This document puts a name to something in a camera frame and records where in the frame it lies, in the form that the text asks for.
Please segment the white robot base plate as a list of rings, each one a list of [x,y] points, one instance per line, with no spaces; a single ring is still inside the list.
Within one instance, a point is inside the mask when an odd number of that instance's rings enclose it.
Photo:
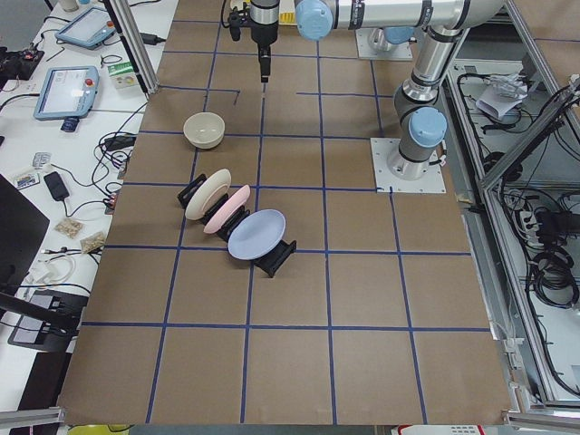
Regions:
[[[398,138],[371,138],[376,191],[380,193],[445,194],[440,157],[436,150],[424,162],[402,157]]]

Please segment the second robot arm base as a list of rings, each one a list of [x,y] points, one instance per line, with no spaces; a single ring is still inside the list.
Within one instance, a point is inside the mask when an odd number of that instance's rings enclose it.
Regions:
[[[410,26],[363,28],[356,31],[358,57],[365,60],[410,62]]]

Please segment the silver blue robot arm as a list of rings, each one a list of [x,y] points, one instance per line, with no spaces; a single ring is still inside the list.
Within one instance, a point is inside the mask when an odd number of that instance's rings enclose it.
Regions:
[[[295,20],[304,38],[319,41],[333,29],[421,27],[425,36],[411,76],[394,95],[402,135],[387,164],[405,180],[420,179],[447,131],[433,107],[440,83],[470,28],[484,24],[502,1],[296,1]]]

